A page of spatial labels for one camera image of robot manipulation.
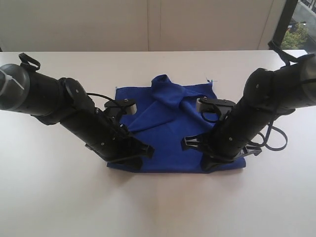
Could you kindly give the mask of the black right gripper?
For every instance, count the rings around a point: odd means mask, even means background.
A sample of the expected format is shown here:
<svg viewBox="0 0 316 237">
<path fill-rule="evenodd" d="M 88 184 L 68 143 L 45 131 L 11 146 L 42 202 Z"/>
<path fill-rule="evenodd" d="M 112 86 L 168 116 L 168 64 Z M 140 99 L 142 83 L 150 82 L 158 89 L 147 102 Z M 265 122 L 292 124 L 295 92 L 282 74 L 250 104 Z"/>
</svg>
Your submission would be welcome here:
<svg viewBox="0 0 316 237">
<path fill-rule="evenodd" d="M 261 118 L 227 118 L 210 132 L 184 137 L 181 148 L 201 151 L 201 169 L 207 172 L 233 162 L 261 130 Z"/>
</svg>

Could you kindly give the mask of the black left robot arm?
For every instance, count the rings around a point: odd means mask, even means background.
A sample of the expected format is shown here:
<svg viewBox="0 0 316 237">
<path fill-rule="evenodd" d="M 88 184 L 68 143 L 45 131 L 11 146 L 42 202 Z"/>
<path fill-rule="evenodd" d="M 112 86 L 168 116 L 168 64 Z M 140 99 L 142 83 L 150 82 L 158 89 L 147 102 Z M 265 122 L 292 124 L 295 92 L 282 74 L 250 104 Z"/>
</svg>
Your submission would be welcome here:
<svg viewBox="0 0 316 237">
<path fill-rule="evenodd" d="M 135 100 L 108 98 L 100 109 L 94 93 L 87 93 L 77 80 L 40 74 L 40 63 L 25 53 L 19 59 L 19 65 L 0 68 L 1 110 L 29 114 L 45 125 L 59 123 L 108 163 L 140 170 L 142 157 L 153 156 L 153 147 L 120 122 L 124 115 L 136 113 Z"/>
</svg>

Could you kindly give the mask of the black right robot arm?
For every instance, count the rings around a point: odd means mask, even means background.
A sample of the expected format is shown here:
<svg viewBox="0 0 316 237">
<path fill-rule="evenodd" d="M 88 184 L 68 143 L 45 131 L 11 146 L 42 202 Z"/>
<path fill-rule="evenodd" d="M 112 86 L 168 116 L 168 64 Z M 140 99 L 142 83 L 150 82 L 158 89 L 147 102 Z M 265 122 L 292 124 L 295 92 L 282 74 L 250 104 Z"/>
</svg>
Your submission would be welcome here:
<svg viewBox="0 0 316 237">
<path fill-rule="evenodd" d="M 194 149 L 203 154 L 200 162 L 203 171 L 251 154 L 258 155 L 263 147 L 281 151 L 284 147 L 268 145 L 272 130 L 287 137 L 274 126 L 274 121 L 297 108 L 315 104 L 315 54 L 290 59 L 276 71 L 258 68 L 249 76 L 237 103 L 207 97 L 197 99 L 197 112 L 201 116 L 215 114 L 217 119 L 208 120 L 214 124 L 209 132 L 185 137 L 181 146 L 183 150 Z"/>
</svg>

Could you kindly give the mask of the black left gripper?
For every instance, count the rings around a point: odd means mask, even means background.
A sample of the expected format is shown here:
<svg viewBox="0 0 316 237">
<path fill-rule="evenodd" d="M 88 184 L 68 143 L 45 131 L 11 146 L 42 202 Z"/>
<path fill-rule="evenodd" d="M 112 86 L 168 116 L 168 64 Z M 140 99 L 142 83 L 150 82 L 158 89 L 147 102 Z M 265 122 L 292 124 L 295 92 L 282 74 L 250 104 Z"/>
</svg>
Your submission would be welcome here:
<svg viewBox="0 0 316 237">
<path fill-rule="evenodd" d="M 86 145 L 103 160 L 111 163 L 124 162 L 131 171 L 140 171 L 142 158 L 152 158 L 154 148 L 133 138 L 124 126 L 113 116 L 106 116 L 103 111 L 96 111 L 88 117 L 85 128 Z"/>
</svg>

